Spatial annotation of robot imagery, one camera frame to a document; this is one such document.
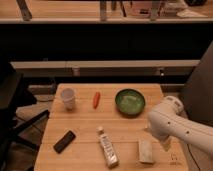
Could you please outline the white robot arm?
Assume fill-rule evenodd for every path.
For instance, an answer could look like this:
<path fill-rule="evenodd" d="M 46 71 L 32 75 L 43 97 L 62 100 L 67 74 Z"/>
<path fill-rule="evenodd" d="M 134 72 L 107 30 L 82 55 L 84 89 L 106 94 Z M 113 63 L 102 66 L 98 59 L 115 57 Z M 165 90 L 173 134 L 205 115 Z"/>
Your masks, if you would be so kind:
<path fill-rule="evenodd" d="M 183 110 L 177 97 L 164 97 L 147 114 L 150 133 L 160 142 L 174 136 L 213 157 L 213 127 L 181 117 Z"/>

